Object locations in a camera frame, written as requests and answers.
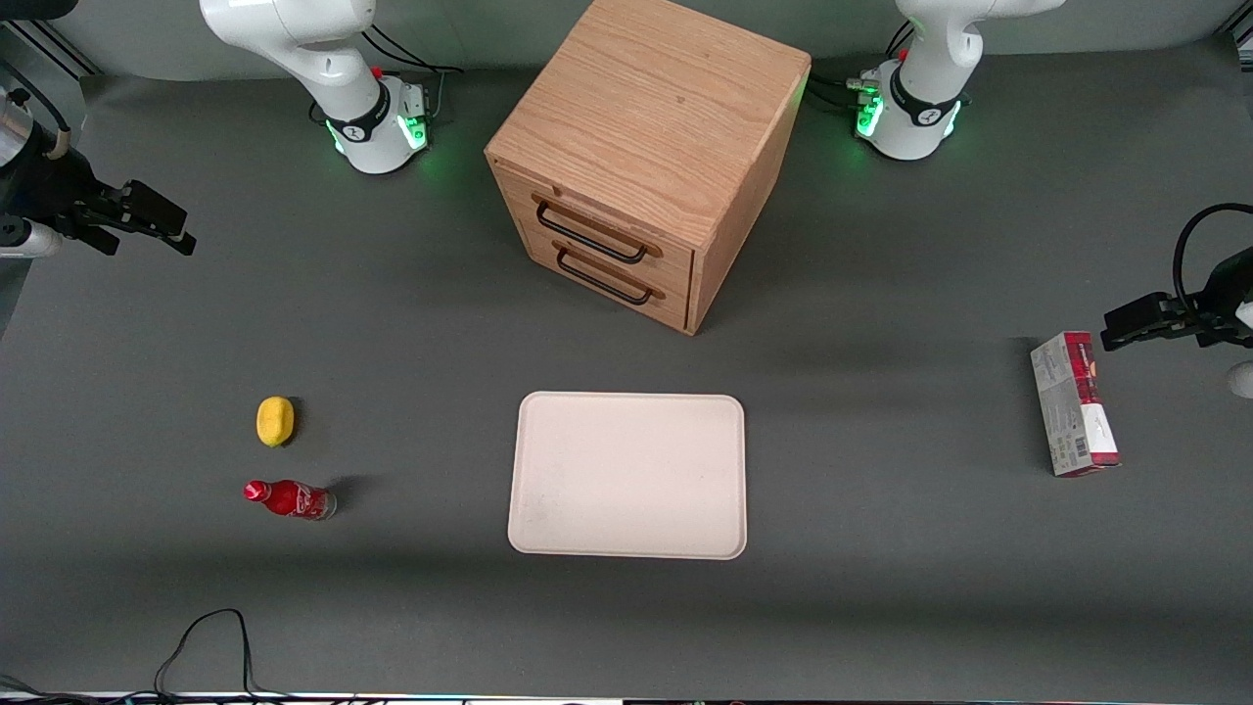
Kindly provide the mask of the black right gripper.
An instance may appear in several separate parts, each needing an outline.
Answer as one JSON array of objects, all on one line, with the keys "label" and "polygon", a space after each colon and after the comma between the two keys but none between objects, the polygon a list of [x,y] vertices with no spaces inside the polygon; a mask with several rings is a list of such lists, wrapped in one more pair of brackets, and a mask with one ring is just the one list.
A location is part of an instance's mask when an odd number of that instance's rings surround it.
[{"label": "black right gripper", "polygon": [[197,238],[185,230],[187,213],[140,180],[109,187],[71,149],[58,160],[45,153],[53,134],[33,125],[26,135],[3,134],[3,255],[53,255],[76,240],[104,255],[115,255],[119,237],[107,225],[152,235],[188,258]]}]

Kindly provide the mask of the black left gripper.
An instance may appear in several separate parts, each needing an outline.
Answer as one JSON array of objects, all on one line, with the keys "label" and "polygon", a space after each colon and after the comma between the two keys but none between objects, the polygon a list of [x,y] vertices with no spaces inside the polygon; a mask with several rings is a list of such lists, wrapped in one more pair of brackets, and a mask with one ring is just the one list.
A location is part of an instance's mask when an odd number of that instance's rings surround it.
[{"label": "black left gripper", "polygon": [[1184,308],[1184,324],[1177,324],[1177,301],[1165,293],[1141,296],[1104,316],[1101,347],[1113,353],[1140,341],[1195,338],[1200,348],[1220,343],[1250,349],[1252,250],[1245,249],[1219,262],[1199,293],[1188,294],[1183,280],[1184,250],[1173,255],[1173,286]]}]

